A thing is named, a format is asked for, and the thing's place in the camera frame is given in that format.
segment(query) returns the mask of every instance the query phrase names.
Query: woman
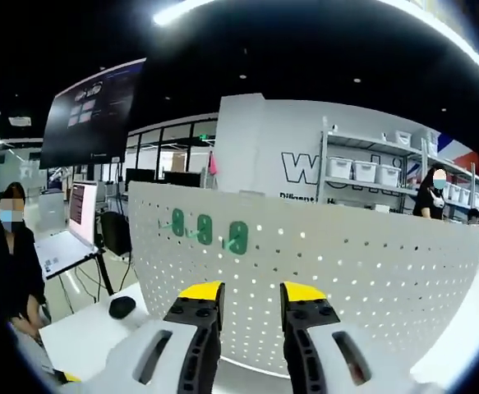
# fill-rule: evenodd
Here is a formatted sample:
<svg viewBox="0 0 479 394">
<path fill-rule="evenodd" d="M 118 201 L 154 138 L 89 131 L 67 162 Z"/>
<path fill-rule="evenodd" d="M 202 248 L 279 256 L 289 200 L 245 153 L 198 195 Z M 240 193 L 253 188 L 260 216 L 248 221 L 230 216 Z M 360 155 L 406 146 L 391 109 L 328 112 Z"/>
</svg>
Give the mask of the woman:
<svg viewBox="0 0 479 394">
<path fill-rule="evenodd" d="M 444 216 L 444 196 L 447 174 L 441 164 L 434 164 L 420 184 L 412 214 L 428 219 L 442 220 Z"/>
<path fill-rule="evenodd" d="M 39 340 L 45 285 L 24 206 L 24 188 L 11 183 L 0 200 L 0 308 L 18 331 Z"/>
</svg>

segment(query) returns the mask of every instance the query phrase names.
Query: computer monitor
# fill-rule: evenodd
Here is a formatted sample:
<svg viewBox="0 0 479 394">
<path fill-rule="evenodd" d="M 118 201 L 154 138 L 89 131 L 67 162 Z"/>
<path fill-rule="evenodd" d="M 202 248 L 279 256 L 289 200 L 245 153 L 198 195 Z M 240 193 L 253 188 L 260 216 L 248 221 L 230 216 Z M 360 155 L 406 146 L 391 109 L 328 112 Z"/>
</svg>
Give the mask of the computer monitor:
<svg viewBox="0 0 479 394">
<path fill-rule="evenodd" d="M 74 182 L 69 203 L 69 231 L 87 245 L 94 245 L 95 182 Z"/>
<path fill-rule="evenodd" d="M 200 187 L 200 173 L 165 171 L 164 182 L 178 186 Z"/>
<path fill-rule="evenodd" d="M 126 169 L 126 191 L 130 181 L 135 182 L 155 182 L 155 170 L 145 170 L 142 168 Z"/>
</svg>

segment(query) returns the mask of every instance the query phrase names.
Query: white storage box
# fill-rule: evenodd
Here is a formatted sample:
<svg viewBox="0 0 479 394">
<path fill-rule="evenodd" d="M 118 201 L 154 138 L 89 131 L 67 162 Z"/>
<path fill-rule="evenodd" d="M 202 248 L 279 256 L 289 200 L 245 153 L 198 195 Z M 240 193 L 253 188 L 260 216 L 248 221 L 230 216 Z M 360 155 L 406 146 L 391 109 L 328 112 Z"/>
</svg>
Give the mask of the white storage box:
<svg viewBox="0 0 479 394">
<path fill-rule="evenodd" d="M 354 160 L 354 179 L 360 182 L 374 183 L 378 164 Z"/>
<path fill-rule="evenodd" d="M 384 186 L 398 187 L 398 178 L 401 171 L 400 168 L 381 164 L 377 168 L 376 182 Z"/>
<path fill-rule="evenodd" d="M 449 185 L 449 201 L 457 203 L 460 200 L 460 190 L 462 188 L 457 185 Z"/>
<path fill-rule="evenodd" d="M 350 158 L 329 158 L 327 176 L 350 179 L 352 160 Z"/>
<path fill-rule="evenodd" d="M 407 133 L 406 131 L 392 131 L 387 134 L 387 140 L 389 142 L 393 142 L 398 145 L 402 146 L 411 146 L 411 133 Z"/>
<path fill-rule="evenodd" d="M 449 199 L 449 189 L 451 187 L 451 184 L 449 182 L 445 183 L 444 190 L 442 191 L 442 194 L 444 196 L 445 200 Z"/>
<path fill-rule="evenodd" d="M 438 134 L 432 129 L 421 129 L 412 133 L 411 146 L 415 149 L 421 149 L 421 141 L 425 140 L 427 153 L 429 156 L 438 157 Z"/>
<path fill-rule="evenodd" d="M 468 189 L 460 188 L 460 199 L 458 200 L 460 204 L 469 205 L 469 195 L 471 191 Z"/>
<path fill-rule="evenodd" d="M 479 193 L 475 193 L 475 203 L 473 204 L 473 207 L 479 209 Z"/>
</svg>

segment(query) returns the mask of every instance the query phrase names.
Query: white pegboard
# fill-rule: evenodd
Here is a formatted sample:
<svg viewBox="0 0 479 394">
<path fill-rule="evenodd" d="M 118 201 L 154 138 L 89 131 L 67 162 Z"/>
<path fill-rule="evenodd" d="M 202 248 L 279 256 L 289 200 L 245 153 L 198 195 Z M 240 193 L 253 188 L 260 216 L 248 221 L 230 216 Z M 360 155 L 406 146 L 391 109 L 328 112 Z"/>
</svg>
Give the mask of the white pegboard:
<svg viewBox="0 0 479 394">
<path fill-rule="evenodd" d="M 159 229 L 175 208 L 188 231 L 209 215 L 212 244 Z M 280 282 L 319 288 L 343 321 L 410 367 L 458 310 L 479 262 L 479 227 L 407 215 L 138 182 L 130 184 L 129 209 L 150 314 L 163 318 L 192 284 L 223 281 L 222 356 L 271 373 L 287 373 Z M 220 242 L 234 221 L 248 226 L 244 255 Z"/>
</svg>

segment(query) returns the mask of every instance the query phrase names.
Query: computer mouse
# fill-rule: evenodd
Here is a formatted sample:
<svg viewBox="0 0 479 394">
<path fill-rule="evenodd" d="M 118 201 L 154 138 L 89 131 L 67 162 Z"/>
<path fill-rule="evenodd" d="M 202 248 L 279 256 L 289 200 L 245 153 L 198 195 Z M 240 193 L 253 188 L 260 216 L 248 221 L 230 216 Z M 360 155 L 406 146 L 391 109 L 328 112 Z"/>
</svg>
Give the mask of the computer mouse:
<svg viewBox="0 0 479 394">
<path fill-rule="evenodd" d="M 109 304 L 109 315 L 118 320 L 125 318 L 135 309 L 136 302 L 126 295 L 112 300 Z"/>
</svg>

